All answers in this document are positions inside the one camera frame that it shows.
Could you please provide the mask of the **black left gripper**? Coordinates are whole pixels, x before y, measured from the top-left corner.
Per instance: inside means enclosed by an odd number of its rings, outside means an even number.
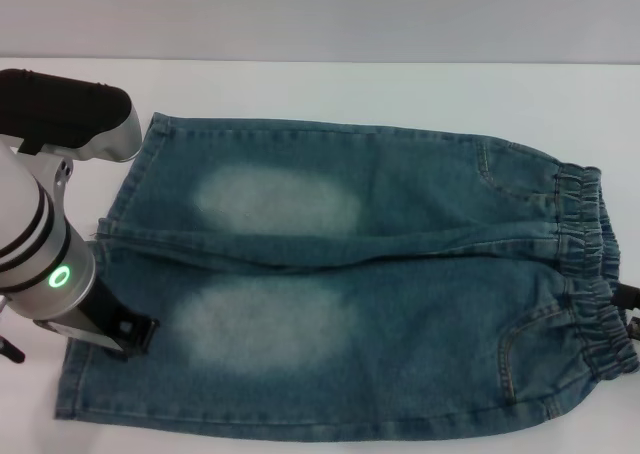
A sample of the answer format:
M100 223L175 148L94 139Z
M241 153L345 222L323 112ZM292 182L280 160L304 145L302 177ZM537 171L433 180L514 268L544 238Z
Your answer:
M77 310L81 320L81 339L93 344L116 344L117 349L107 348L106 354L122 362L146 355L160 327L158 319L124 310L122 303L99 277L95 278Z

